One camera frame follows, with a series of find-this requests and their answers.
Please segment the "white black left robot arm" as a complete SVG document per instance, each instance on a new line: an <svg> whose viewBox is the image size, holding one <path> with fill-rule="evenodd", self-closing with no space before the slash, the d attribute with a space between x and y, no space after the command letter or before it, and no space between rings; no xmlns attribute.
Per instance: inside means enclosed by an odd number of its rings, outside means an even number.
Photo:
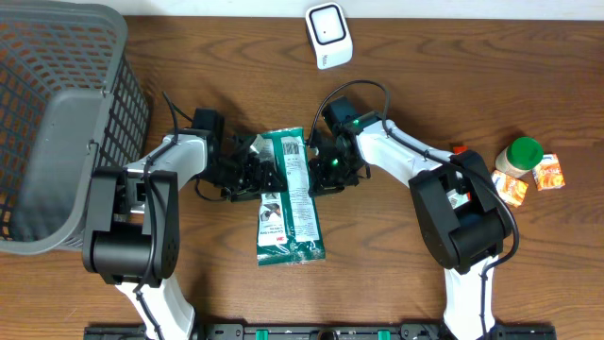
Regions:
<svg viewBox="0 0 604 340"><path fill-rule="evenodd" d="M246 201L287 190L273 161L260 159L260 137L238 139L221 152L225 118L198 109L190 126L175 127L160 146L126 166L92 174L83 238L83 264L134 305L140 326L90 326L87 339L203 339L206 328L176 279L179 192L191 180L220 188L226 200Z"/></svg>

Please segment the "green lid cream jar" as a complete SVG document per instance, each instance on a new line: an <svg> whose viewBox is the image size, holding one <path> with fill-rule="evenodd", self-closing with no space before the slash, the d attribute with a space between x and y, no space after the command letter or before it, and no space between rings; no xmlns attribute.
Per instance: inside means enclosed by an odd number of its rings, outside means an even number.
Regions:
<svg viewBox="0 0 604 340"><path fill-rule="evenodd" d="M520 137L495 158L495 169L516 179L539 164L544 156L541 144L531 137Z"/></svg>

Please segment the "red snack stick packet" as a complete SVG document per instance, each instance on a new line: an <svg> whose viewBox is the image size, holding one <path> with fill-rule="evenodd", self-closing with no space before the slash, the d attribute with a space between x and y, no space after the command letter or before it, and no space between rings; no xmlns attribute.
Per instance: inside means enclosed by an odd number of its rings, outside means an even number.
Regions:
<svg viewBox="0 0 604 340"><path fill-rule="evenodd" d="M467 147L467 146L465 146L465 145L457 145L457 146L454 146L454 147L452 148L452 150L453 150L453 152L454 152L456 155L459 155L459 154L461 154L461 153L463 153L463 152L467 151L467 150L468 150L468 147Z"/></svg>

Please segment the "green white 3M package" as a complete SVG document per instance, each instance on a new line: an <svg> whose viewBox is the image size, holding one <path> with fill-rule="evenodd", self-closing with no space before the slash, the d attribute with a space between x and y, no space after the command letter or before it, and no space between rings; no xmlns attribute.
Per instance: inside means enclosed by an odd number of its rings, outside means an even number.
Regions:
<svg viewBox="0 0 604 340"><path fill-rule="evenodd" d="M287 184L283 192L260 196L258 265L324 260L326 251L315 201L309 195L304 129L290 127L265 132L253 143L252 150L259 161L271 163Z"/></svg>

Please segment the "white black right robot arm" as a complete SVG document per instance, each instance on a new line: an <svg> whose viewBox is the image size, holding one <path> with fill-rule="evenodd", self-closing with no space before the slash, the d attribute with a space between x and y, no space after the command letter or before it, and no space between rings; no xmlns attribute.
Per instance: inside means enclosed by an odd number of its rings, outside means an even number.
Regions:
<svg viewBox="0 0 604 340"><path fill-rule="evenodd" d="M323 102L316 117L330 131L314 128L309 147L310 196L337 194L360 182L359 170L377 166L411 194L422 239L445 271L444 323L456 339L490 339L495 268L511 256L503 251L518 228L498 195L483 158L430 147L404 133L385 114L359 114L344 96Z"/></svg>

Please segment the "orange small box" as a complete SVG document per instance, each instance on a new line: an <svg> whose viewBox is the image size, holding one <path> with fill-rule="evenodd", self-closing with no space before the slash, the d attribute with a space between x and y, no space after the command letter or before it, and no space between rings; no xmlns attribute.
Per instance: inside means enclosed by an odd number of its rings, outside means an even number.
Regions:
<svg viewBox="0 0 604 340"><path fill-rule="evenodd" d="M538 191L560 189L565 185L556 154L544 154L542 160L532 169L532 175Z"/></svg>
<svg viewBox="0 0 604 340"><path fill-rule="evenodd" d="M524 181L498 170L494 170L492 173L492 181L499 196L507 204L513 207L519 207L523 204L529 187Z"/></svg>

